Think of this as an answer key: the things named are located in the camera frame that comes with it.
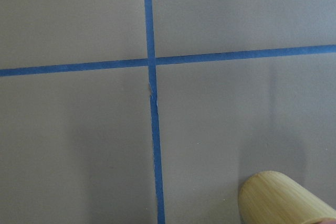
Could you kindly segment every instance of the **bamboo cup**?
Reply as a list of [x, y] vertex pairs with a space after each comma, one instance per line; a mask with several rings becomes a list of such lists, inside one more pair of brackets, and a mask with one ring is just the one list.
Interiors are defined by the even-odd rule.
[[315, 224], [336, 220], [336, 210], [285, 174], [266, 171], [249, 178], [238, 195], [246, 224]]

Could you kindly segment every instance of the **gray painted surface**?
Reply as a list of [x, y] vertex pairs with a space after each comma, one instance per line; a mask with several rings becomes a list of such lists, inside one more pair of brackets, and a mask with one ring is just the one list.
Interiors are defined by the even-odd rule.
[[[143, 0], [0, 0], [0, 69], [146, 57]], [[157, 56], [335, 44], [336, 0], [153, 0]], [[159, 66], [167, 224], [265, 169], [336, 207], [336, 54]], [[1, 223], [156, 223], [146, 68], [0, 78]]]
[[239, 184], [269, 169], [335, 208], [335, 57], [159, 66], [166, 223], [240, 223]]
[[0, 69], [146, 57], [143, 0], [0, 0]]
[[156, 223], [147, 69], [0, 79], [1, 223]]
[[336, 0], [153, 0], [156, 55], [334, 44]]

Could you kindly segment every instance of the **wooden cylinder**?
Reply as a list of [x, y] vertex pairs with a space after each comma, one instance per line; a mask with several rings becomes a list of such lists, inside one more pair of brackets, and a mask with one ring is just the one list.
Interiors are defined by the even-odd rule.
[[285, 174], [266, 171], [249, 178], [238, 195], [246, 224], [315, 224], [336, 220], [336, 210]]

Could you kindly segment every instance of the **blue tape line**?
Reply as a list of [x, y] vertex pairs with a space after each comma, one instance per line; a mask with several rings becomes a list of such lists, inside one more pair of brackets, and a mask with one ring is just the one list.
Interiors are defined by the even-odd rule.
[[28, 68], [0, 69], [0, 77], [20, 76], [24, 74], [72, 72], [72, 71], [85, 71], [85, 70], [110, 69], [110, 68], [144, 67], [147, 65], [148, 65], [147, 59], [136, 59], [136, 60], [116, 60], [116, 61], [102, 61], [102, 62], [90, 62], [90, 63], [76, 63], [76, 64], [28, 67]]
[[161, 57], [161, 58], [156, 59], [156, 65], [220, 61], [220, 60], [250, 59], [250, 58], [265, 58], [265, 57], [292, 56], [292, 55], [327, 54], [331, 52], [336, 52], [336, 45], [278, 48], [278, 49], [265, 49], [265, 50], [253, 50], [253, 51], [239, 51], [239, 52], [221, 52], [217, 54]]
[[158, 224], [165, 224], [159, 113], [157, 110], [158, 89], [156, 86], [156, 63], [155, 63], [152, 0], [144, 0], [144, 4], [145, 4], [145, 21], [146, 21], [146, 38], [147, 38], [148, 74], [149, 74], [149, 84], [152, 92], [150, 97], [150, 104], [151, 104], [151, 118], [152, 118], [155, 191], [158, 206], [157, 222]]

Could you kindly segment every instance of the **horizontal tape strip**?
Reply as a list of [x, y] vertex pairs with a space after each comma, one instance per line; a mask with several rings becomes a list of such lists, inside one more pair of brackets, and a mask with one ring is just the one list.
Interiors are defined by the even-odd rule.
[[220, 60], [251, 59], [292, 55], [313, 55], [336, 52], [336, 45], [264, 49], [253, 51], [221, 52], [215, 54], [186, 55], [156, 58], [156, 65], [207, 62]]
[[65, 65], [41, 66], [41, 67], [0, 69], [0, 76], [20, 76], [25, 74], [73, 72], [73, 71], [86, 71], [86, 70], [110, 69], [110, 68], [130, 68], [130, 67], [143, 67], [147, 65], [148, 65], [147, 59], [101, 61], [101, 62], [76, 63]]

